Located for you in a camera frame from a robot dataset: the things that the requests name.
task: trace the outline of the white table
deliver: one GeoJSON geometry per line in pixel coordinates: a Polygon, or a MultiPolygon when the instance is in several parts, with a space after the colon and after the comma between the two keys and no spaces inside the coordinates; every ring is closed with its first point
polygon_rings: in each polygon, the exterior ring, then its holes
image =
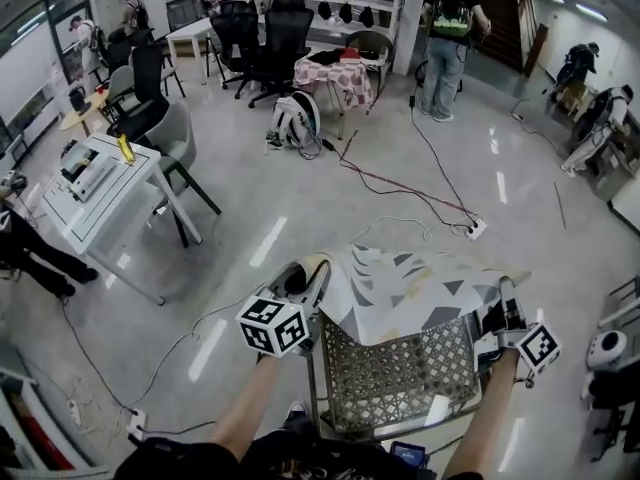
{"type": "Polygon", "coordinates": [[[84,203],[73,198],[67,181],[58,174],[45,189],[40,204],[78,254],[86,254],[134,290],[162,305],[164,298],[149,293],[131,279],[109,257],[110,253],[121,249],[125,240],[144,225],[163,199],[161,191],[196,242],[201,243],[202,237],[162,174],[158,165],[161,156],[158,151],[132,144],[136,158],[129,165],[114,137],[93,133],[84,145],[114,157],[118,160],[116,167],[84,203]],[[161,190],[147,183],[151,177],[161,190]]]}
{"type": "Polygon", "coordinates": [[[176,45],[174,44],[174,42],[189,40],[191,41],[191,44],[193,45],[193,54],[196,57],[198,68],[200,69],[202,85],[207,85],[207,76],[205,74],[204,67],[202,66],[202,56],[200,55],[200,45],[198,44],[198,39],[204,35],[207,36],[207,40],[209,40],[212,30],[213,27],[211,26],[211,21],[209,20],[209,18],[203,18],[200,21],[192,23],[191,25],[187,25],[186,27],[174,30],[166,36],[167,42],[169,43],[169,51],[171,52],[171,59],[174,66],[178,65],[178,55],[176,53],[176,45]]]}

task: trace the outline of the round table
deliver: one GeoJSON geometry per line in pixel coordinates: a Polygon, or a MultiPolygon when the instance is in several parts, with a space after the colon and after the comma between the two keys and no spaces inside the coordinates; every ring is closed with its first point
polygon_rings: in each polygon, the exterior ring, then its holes
{"type": "Polygon", "coordinates": [[[82,115],[79,115],[75,110],[72,110],[71,112],[69,112],[66,116],[64,116],[62,123],[60,123],[60,129],[62,131],[65,131],[70,128],[73,128],[78,124],[82,124],[82,127],[84,128],[84,132],[87,134],[87,137],[88,137],[89,135],[91,135],[91,132],[89,131],[89,127],[87,126],[86,120],[91,114],[93,114],[102,105],[104,105],[108,97],[109,97],[108,90],[104,90],[102,94],[98,92],[94,92],[93,94],[90,94],[85,98],[85,100],[87,103],[91,103],[91,107],[87,109],[87,111],[82,115]]]}

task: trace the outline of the checkered tablecloth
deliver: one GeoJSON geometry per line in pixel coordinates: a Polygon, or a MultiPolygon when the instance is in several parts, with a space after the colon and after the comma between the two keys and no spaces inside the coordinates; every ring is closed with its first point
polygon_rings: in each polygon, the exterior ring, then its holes
{"type": "Polygon", "coordinates": [[[341,64],[335,62],[323,66],[307,58],[296,62],[294,83],[297,86],[313,82],[334,82],[344,91],[348,108],[368,105],[373,101],[373,91],[364,64],[341,64]]]}

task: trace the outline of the staircase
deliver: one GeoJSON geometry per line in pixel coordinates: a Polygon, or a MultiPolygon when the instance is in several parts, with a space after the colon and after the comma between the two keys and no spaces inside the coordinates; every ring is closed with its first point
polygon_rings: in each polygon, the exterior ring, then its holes
{"type": "Polygon", "coordinates": [[[520,21],[517,0],[480,0],[480,5],[491,20],[491,34],[478,51],[522,73],[520,21]]]}

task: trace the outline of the yellow bottle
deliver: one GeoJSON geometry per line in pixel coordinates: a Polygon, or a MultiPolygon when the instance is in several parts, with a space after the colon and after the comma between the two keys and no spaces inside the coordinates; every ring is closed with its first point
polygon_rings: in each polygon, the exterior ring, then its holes
{"type": "Polygon", "coordinates": [[[118,147],[120,148],[120,151],[122,151],[122,155],[128,164],[132,164],[136,161],[136,155],[133,153],[129,140],[124,133],[121,133],[118,137],[118,147]]]}

